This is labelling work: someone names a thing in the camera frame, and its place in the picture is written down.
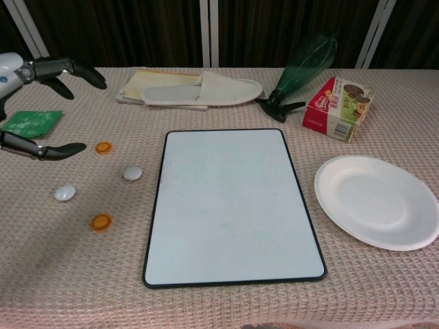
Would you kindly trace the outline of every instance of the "round button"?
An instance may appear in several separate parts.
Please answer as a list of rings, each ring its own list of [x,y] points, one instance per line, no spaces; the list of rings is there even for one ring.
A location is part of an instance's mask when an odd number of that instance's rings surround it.
[[[98,214],[91,221],[91,228],[95,231],[105,230],[110,226],[112,218],[109,214]]]
[[[75,195],[75,187],[73,185],[61,186],[55,192],[55,199],[58,201],[69,201]]]
[[[123,172],[123,178],[131,182],[138,180],[142,176],[142,169],[139,167],[128,167]]]
[[[110,142],[100,142],[96,145],[96,153],[98,154],[107,154],[111,151],[112,145]]]

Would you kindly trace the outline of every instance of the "whiteboard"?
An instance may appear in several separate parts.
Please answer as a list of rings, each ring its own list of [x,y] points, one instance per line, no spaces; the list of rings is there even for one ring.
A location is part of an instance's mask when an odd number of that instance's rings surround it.
[[[143,271],[148,287],[325,273],[280,130],[168,133]]]

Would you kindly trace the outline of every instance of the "dark curtain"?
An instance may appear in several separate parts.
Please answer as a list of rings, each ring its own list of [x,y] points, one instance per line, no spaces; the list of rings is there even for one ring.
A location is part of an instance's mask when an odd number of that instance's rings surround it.
[[[202,66],[199,0],[25,0],[51,56]]]
[[[32,58],[3,1],[0,1],[0,35],[0,53],[14,52],[23,58]]]
[[[439,69],[438,0],[398,0],[370,67]]]
[[[379,0],[219,0],[220,66],[285,66],[308,32],[338,41],[333,67],[354,67]]]

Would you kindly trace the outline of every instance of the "green packet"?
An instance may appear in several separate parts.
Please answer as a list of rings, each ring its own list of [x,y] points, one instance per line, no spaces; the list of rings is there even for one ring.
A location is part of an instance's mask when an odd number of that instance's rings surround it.
[[[1,129],[26,138],[41,137],[50,132],[61,114],[62,111],[18,111]]]

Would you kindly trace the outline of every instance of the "orange magnet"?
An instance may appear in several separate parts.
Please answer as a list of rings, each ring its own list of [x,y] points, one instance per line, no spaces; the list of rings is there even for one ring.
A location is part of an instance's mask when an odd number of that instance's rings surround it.
[[[110,153],[111,149],[112,149],[112,145],[110,142],[100,142],[95,147],[96,153],[98,154]]]
[[[110,226],[112,218],[109,214],[98,214],[91,221],[91,228],[95,231],[103,231]]]

